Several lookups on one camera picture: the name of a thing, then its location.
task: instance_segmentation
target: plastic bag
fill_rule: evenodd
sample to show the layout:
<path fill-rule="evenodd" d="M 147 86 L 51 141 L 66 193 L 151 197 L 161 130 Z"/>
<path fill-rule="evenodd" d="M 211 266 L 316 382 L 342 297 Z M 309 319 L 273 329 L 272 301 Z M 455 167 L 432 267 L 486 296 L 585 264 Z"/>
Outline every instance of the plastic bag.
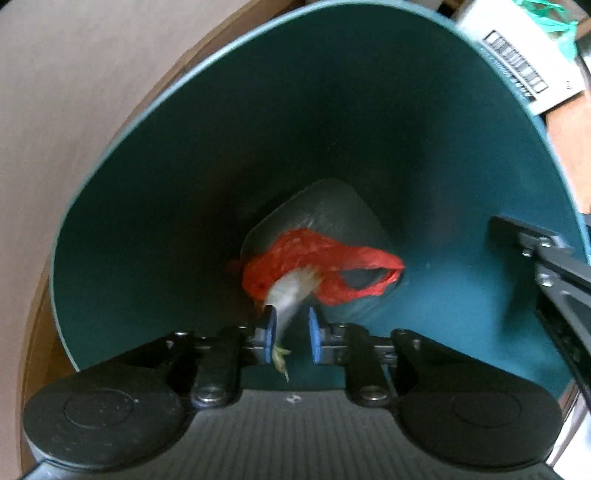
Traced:
<path fill-rule="evenodd" d="M 268 290 L 281 277 L 296 268 L 316 267 L 322 282 L 315 290 L 318 300 L 334 306 L 351 300 L 381 295 L 398 280 L 404 263 L 396 255 L 370 247 L 349 247 L 308 228 L 282 234 L 271 248 L 244 268 L 242 287 L 256 301 L 264 301 Z M 386 268 L 388 272 L 376 283 L 355 290 L 339 271 Z"/>
<path fill-rule="evenodd" d="M 569 12 L 562 5 L 553 4 L 546 0 L 514 0 L 527 11 L 530 18 L 556 44 L 567 60 L 577 56 L 577 46 L 574 36 L 577 33 L 577 21 L 569 19 Z"/>

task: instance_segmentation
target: metal screw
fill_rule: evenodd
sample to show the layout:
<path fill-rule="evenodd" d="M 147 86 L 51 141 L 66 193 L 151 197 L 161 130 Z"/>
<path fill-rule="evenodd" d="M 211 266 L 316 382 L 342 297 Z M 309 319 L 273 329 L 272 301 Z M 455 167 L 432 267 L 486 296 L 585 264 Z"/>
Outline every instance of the metal screw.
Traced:
<path fill-rule="evenodd" d="M 541 283 L 544 287 L 551 287 L 552 285 L 554 285 L 554 282 L 547 273 L 541 273 L 540 275 L 538 275 L 538 282 Z"/>
<path fill-rule="evenodd" d="M 388 392 L 377 385 L 367 385 L 359 389 L 361 398 L 367 401 L 381 401 L 388 397 Z"/>
<path fill-rule="evenodd" d="M 293 395 L 290 395 L 289 397 L 287 397 L 286 400 L 289 403 L 291 403 L 292 405 L 295 405 L 296 403 L 301 402 L 301 397 L 294 393 Z"/>
<path fill-rule="evenodd" d="M 197 390 L 197 398 L 208 405 L 219 402 L 225 394 L 224 389 L 217 385 L 207 385 Z"/>
<path fill-rule="evenodd" d="M 333 329 L 332 334 L 337 337 L 337 338 L 343 338 L 343 335 L 345 334 L 345 329 L 347 328 L 347 324 L 345 323 L 339 323 L 336 328 Z"/>

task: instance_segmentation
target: white box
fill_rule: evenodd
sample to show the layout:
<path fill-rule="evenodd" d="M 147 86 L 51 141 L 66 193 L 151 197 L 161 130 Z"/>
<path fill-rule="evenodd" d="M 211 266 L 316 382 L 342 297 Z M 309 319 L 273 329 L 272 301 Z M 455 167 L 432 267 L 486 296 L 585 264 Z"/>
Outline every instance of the white box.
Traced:
<path fill-rule="evenodd" d="M 499 70 L 529 101 L 534 114 L 584 89 L 576 62 L 569 62 L 512 0 L 475 0 L 461 8 L 455 19 L 461 31 L 484 46 Z"/>

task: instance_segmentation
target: trash can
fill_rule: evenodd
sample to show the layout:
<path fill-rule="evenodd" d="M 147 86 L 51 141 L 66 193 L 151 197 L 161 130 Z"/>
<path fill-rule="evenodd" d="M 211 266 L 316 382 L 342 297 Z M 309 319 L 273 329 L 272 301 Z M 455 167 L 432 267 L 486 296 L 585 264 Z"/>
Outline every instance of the trash can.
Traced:
<path fill-rule="evenodd" d="M 535 318 L 532 267 L 487 225 L 503 214 L 559 232 L 584 261 L 588 240 L 542 123 L 479 48 L 407 2 L 321 2 L 184 76 L 64 218 L 50 284 L 74 366 L 254 319 L 229 262 L 324 181 L 350 189 L 406 264 L 348 321 L 412 329 L 559 395 L 570 375 Z"/>

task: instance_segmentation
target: barcode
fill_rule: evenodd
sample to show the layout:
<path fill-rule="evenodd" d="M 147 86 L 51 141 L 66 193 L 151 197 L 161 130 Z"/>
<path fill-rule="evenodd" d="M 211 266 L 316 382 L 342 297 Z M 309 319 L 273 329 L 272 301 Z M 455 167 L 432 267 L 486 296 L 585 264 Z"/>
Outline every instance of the barcode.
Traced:
<path fill-rule="evenodd" d="M 521 53 L 497 31 L 489 33 L 484 42 L 535 92 L 540 93 L 548 85 Z"/>

